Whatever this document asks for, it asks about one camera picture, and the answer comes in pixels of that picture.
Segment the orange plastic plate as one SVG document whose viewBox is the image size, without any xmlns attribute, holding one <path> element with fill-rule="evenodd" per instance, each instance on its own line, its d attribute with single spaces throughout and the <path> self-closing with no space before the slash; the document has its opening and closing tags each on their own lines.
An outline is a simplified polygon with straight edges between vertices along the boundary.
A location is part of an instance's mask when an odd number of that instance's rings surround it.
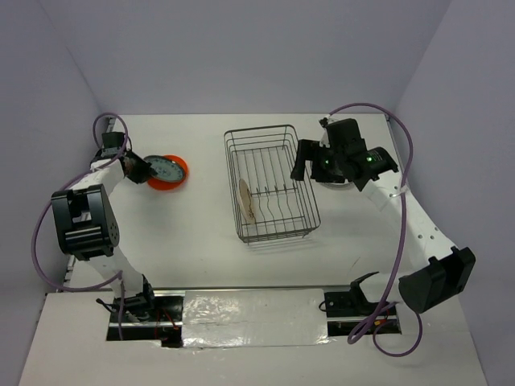
<svg viewBox="0 0 515 386">
<path fill-rule="evenodd" d="M 155 175 L 146 183 L 157 191 L 176 189 L 189 175 L 187 163 L 177 155 L 148 155 L 144 160 L 155 171 Z"/>
</svg>

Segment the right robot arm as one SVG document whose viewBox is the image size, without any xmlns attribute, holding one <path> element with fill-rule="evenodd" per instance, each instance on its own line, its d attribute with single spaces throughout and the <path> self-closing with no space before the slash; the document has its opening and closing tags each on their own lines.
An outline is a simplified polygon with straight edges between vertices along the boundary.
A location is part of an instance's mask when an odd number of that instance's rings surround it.
<svg viewBox="0 0 515 386">
<path fill-rule="evenodd" d="M 460 294 L 468 283 L 476 257 L 443 235 L 414 195 L 388 151 L 368 148 L 356 120 L 321 120 L 322 140 L 298 142 L 291 178 L 309 176 L 319 183 L 352 183 L 394 228 L 405 230 L 404 251 L 415 271 L 400 277 L 404 303 L 422 314 Z"/>
</svg>

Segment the white plate orange sunburst pattern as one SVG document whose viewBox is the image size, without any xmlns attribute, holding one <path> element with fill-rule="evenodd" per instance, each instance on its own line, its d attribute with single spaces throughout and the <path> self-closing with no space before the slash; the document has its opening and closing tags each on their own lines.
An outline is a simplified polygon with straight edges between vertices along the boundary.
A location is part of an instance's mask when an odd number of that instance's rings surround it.
<svg viewBox="0 0 515 386">
<path fill-rule="evenodd" d="M 320 185 L 334 191 L 345 191 L 354 188 L 352 183 L 320 183 Z"/>
</svg>

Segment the blue floral plate dark rim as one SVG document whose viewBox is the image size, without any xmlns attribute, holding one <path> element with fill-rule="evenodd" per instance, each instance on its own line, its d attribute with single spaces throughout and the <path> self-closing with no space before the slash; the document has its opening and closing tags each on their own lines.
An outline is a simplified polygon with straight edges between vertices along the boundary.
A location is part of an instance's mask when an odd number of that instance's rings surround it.
<svg viewBox="0 0 515 386">
<path fill-rule="evenodd" d="M 159 155 L 148 155 L 144 160 L 155 170 L 155 179 L 166 183 L 177 183 L 186 177 L 185 169 L 176 161 Z"/>
</svg>

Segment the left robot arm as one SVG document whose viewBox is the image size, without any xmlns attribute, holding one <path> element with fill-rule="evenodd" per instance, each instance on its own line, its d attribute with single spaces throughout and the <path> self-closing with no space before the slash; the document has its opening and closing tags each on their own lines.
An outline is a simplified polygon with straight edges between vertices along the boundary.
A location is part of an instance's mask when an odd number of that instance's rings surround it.
<svg viewBox="0 0 515 386">
<path fill-rule="evenodd" d="M 151 168 L 132 150 L 126 135 L 102 134 L 103 145 L 90 164 L 91 172 L 71 187 L 51 196 L 57 240 L 63 253 L 89 265 L 114 293 L 111 308 L 131 322 L 143 322 L 157 313 L 151 284 L 119 248 L 121 233 L 109 195 L 124 179 L 144 183 Z"/>
</svg>

